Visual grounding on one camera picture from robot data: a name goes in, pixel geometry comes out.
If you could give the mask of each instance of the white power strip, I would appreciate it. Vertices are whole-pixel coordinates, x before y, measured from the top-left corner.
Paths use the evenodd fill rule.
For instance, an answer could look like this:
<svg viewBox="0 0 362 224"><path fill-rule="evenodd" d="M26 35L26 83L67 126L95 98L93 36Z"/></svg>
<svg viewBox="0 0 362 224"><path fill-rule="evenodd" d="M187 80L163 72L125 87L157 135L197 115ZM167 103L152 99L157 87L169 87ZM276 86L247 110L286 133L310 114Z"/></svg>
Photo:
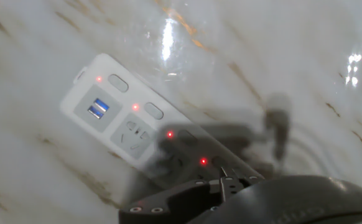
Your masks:
<svg viewBox="0 0 362 224"><path fill-rule="evenodd" d="M251 172L240 158L109 55L98 55L78 74L60 107L165 189L191 179L218 178L220 166Z"/></svg>

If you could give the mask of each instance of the white marble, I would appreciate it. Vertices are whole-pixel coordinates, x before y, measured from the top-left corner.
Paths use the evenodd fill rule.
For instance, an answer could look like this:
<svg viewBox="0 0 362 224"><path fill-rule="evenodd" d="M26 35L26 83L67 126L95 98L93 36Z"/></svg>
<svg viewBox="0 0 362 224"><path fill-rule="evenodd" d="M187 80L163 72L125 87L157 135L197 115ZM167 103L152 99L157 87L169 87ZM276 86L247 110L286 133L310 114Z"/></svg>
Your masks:
<svg viewBox="0 0 362 224"><path fill-rule="evenodd" d="M286 95L286 172L362 186L362 0L0 0L0 223L116 223L147 181L58 110L102 52L196 122L260 131Z"/></svg>

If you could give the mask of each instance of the red led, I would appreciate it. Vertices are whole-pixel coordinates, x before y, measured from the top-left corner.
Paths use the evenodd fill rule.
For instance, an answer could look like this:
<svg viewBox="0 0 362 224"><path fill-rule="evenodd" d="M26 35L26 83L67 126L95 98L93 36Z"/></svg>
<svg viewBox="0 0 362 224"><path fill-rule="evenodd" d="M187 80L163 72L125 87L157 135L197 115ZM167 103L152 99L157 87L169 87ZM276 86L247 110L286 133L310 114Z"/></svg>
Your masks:
<svg viewBox="0 0 362 224"><path fill-rule="evenodd" d="M132 105L132 110L137 111L138 109L139 109L138 104L135 103Z"/></svg>
<svg viewBox="0 0 362 224"><path fill-rule="evenodd" d="M207 164L207 159L206 158L201 158L200 159L200 164L205 166Z"/></svg>
<svg viewBox="0 0 362 224"><path fill-rule="evenodd" d="M168 137L168 138L172 138L173 135L174 135L174 133L173 133L172 131L169 131L169 132L167 133L167 137Z"/></svg>

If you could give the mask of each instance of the usb port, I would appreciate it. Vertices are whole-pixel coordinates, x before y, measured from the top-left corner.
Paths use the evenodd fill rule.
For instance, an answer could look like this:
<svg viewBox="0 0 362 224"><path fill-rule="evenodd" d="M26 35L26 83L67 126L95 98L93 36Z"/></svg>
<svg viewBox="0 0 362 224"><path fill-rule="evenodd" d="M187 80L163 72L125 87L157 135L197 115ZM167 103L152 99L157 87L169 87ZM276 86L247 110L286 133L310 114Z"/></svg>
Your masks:
<svg viewBox="0 0 362 224"><path fill-rule="evenodd" d="M88 112L90 112L92 115L94 115L94 117L101 119L102 116L104 116L104 113L100 112L99 109L95 108L94 106L91 106L88 109Z"/></svg>
<svg viewBox="0 0 362 224"><path fill-rule="evenodd" d="M104 112L106 112L109 109L109 106L98 98L94 101L94 104Z"/></svg>

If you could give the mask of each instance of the electrical outlet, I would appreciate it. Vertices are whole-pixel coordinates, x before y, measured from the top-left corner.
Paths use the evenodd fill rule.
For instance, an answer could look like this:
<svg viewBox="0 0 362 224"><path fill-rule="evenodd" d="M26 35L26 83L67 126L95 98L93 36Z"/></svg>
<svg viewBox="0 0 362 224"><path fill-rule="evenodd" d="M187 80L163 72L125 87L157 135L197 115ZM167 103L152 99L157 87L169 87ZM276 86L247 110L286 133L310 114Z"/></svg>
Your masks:
<svg viewBox="0 0 362 224"><path fill-rule="evenodd" d="M141 118L130 113L111 136L111 141L139 159L155 139L155 131Z"/></svg>
<svg viewBox="0 0 362 224"><path fill-rule="evenodd" d="M156 169L165 170L164 174L159 175L160 179L168 184L174 184L180 177L185 168L190 165L190 159L181 152L173 141L162 141L159 144L159 160L156 162Z"/></svg>

